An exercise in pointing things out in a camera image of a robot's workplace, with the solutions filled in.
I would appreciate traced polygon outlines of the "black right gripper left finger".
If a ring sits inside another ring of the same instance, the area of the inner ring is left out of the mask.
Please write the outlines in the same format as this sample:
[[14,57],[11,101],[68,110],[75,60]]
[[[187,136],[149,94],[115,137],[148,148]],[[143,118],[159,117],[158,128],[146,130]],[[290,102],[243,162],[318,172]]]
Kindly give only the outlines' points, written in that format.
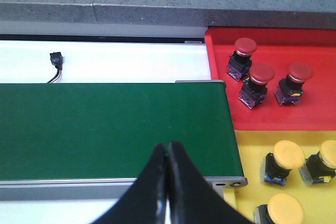
[[157,144],[135,182],[93,223],[165,223],[165,182],[165,147]]

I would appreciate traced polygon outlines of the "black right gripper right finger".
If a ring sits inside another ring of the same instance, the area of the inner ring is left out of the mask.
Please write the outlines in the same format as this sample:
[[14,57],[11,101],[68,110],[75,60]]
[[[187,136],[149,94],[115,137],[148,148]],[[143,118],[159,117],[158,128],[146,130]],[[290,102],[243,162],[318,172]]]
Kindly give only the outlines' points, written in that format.
[[251,223],[216,193],[181,142],[168,146],[171,223]]

